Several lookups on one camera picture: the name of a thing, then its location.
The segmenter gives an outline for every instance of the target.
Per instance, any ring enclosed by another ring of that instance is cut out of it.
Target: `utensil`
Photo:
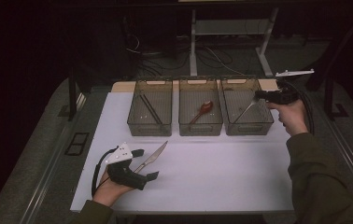
[[[249,106],[243,111],[243,113],[241,113],[237,119],[233,122],[236,123],[241,117],[244,116],[244,114],[253,106],[255,105],[258,101],[259,101],[259,97],[257,97],[256,95],[252,98],[251,103],[249,104]]]
[[[139,95],[139,97],[141,97],[142,102],[144,102],[144,104],[147,107],[148,111],[150,112],[151,116],[156,120],[156,123],[162,124],[162,121],[160,120],[159,116],[156,113],[156,110],[154,110],[154,108],[151,105],[150,101],[148,100],[147,96],[145,94],[141,94],[141,95]]]
[[[199,113],[196,115],[196,117],[194,117],[194,119],[191,120],[190,124],[195,123],[197,119],[200,118],[200,116],[211,111],[213,106],[214,106],[214,103],[212,103],[212,101],[204,102],[200,107]]]
[[[140,164],[138,166],[138,168],[136,168],[134,173],[136,173],[136,174],[139,173],[142,169],[144,169],[145,166],[156,161],[156,159],[160,156],[162,151],[165,149],[165,146],[167,146],[167,143],[168,143],[168,141],[166,141],[155,152],[153,152],[153,154],[151,154],[150,157],[146,161],[144,161],[142,164]]]

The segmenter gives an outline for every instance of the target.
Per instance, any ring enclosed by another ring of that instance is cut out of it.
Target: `wire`
[[[108,176],[103,182],[101,182],[98,186],[97,189],[99,189],[110,177]]]
[[[205,52],[207,52],[207,53],[211,56],[211,57],[206,57],[206,56],[202,55],[203,57],[205,57],[205,58],[208,59],[208,60],[214,61],[214,62],[216,62],[216,63],[219,62],[219,60],[217,59],[217,57],[215,57],[215,59],[214,59],[214,56],[213,56],[214,54],[213,54],[213,53],[210,54],[210,51],[208,50],[208,47],[206,47],[205,45],[203,45],[202,47],[199,47],[199,48],[205,49]],[[233,57],[230,56],[230,54],[228,54],[228,53],[226,53],[225,51],[220,50],[220,49],[218,49],[218,51],[221,52],[221,53],[223,53],[224,55],[226,55],[226,56],[229,58],[229,61],[228,61],[228,62],[224,62],[224,60],[221,60],[224,64],[230,64],[230,63],[233,62]]]
[[[135,39],[136,39],[136,46],[135,46],[135,48],[134,48],[134,49],[138,49],[139,44],[140,44],[138,37],[137,37],[136,35],[130,35],[130,36],[135,37]]]
[[[132,53],[142,54],[142,52],[136,51],[136,50],[133,50],[133,49],[127,49],[127,50],[130,51],[130,52],[132,52]]]
[[[314,135],[315,127],[314,127],[314,119],[313,119],[313,107],[312,107],[311,101],[310,101],[309,97],[307,96],[307,94],[305,94],[303,91],[300,91],[299,89],[297,89],[292,83],[288,82],[285,79],[279,79],[278,82],[281,82],[281,83],[287,85],[288,87],[294,89],[295,91],[297,91],[299,93],[300,99],[302,100],[302,102],[304,104],[305,111],[306,111],[309,132]]]
[[[164,66],[160,65],[159,63],[155,63],[155,62],[153,62],[153,61],[151,61],[151,60],[148,60],[148,59],[143,59],[143,61],[148,62],[148,63],[153,63],[153,64],[155,64],[156,66],[158,66],[159,68],[164,69],[164,70],[177,70],[177,69],[179,69],[179,68],[185,66],[185,64],[186,64],[186,62],[188,61],[188,59],[189,59],[189,53],[186,54],[186,57],[185,57],[185,59],[183,60],[182,64],[179,65],[179,66],[177,66],[177,67],[164,67]]]
[[[153,71],[153,73],[155,73],[155,74],[157,74],[157,75],[159,75],[159,76],[162,76],[162,72],[157,71],[157,70],[154,69],[153,67],[150,67],[150,66],[147,66],[147,65],[144,65],[144,64],[143,64],[143,67],[147,68],[148,70]]]
[[[199,53],[198,51],[196,51],[196,56],[197,56],[197,59],[200,60],[201,63],[203,63],[205,66],[208,66],[208,67],[211,67],[211,68],[222,68],[223,66],[214,66],[214,65],[210,65],[208,63],[206,63],[202,57],[205,57],[204,55],[202,55],[201,53]]]
[[[232,72],[235,72],[235,73],[237,73],[237,74],[243,75],[243,73],[238,72],[238,71],[236,71],[236,70],[234,70],[234,69],[228,67],[226,64],[224,64],[223,61],[218,57],[218,55],[217,55],[214,51],[212,51],[212,49],[210,49],[210,48],[208,48],[208,47],[205,47],[205,48],[208,49],[208,50],[218,59],[218,62],[220,62],[220,64],[222,64],[223,67],[227,68],[228,70],[230,70],[230,71],[232,71]]]
[[[148,73],[150,73],[150,74],[152,74],[153,76],[157,76],[157,75],[159,75],[159,76],[161,76],[162,74],[160,74],[158,71],[156,71],[155,69],[153,69],[152,68],[152,71],[150,71],[148,68],[150,68],[150,67],[146,67],[146,66],[144,66],[144,65],[138,65],[138,68],[140,68],[140,69],[142,69],[142,70],[144,70],[144,71],[147,71]]]
[[[96,187],[97,184],[97,178],[98,178],[98,173],[100,172],[100,168],[101,168],[101,163],[104,160],[104,158],[109,154],[114,152],[116,149],[118,149],[119,146],[116,146],[113,149],[110,149],[109,151],[107,151],[106,153],[104,153],[104,155],[101,157],[101,159],[98,161],[98,164],[95,166],[95,170],[94,170],[94,175],[92,176],[92,196],[94,196],[94,193],[97,191],[98,187],[100,187],[102,184],[105,183],[105,181],[103,181],[98,187]]]

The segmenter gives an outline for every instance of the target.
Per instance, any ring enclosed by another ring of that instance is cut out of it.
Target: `white table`
[[[113,208],[119,214],[244,214],[292,211],[291,181],[287,172],[289,135],[277,119],[265,136],[180,136],[177,123],[178,93],[174,91],[170,137],[131,136],[127,117],[132,92],[111,92],[92,140],[71,205],[80,211],[92,198],[94,167],[109,149],[126,142],[143,148],[134,158],[134,170],[165,141],[161,156],[141,175],[160,171],[144,190],[123,195]],[[276,111],[273,117],[278,118]]]

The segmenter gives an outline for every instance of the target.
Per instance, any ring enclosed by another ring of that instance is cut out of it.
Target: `wooden spoon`
[[[191,120],[190,124],[193,124],[196,122],[196,120],[198,118],[200,118],[200,116],[202,116],[203,114],[208,113],[209,111],[211,111],[212,107],[214,106],[214,103],[212,103],[212,101],[207,101],[204,102],[202,104],[202,106],[200,107],[200,111],[199,113],[196,115],[196,117],[194,117],[194,119]]]

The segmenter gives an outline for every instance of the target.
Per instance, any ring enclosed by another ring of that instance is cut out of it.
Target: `clear plastic bin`
[[[194,120],[205,102],[212,102],[212,108]],[[178,120],[181,136],[220,135],[223,120],[216,77],[198,76],[179,79]]]
[[[132,136],[171,136],[173,79],[141,77],[128,116]]]
[[[251,76],[222,76],[220,84],[226,134],[266,135],[274,120],[263,99],[240,117],[250,105],[255,91],[261,90],[259,81]]]

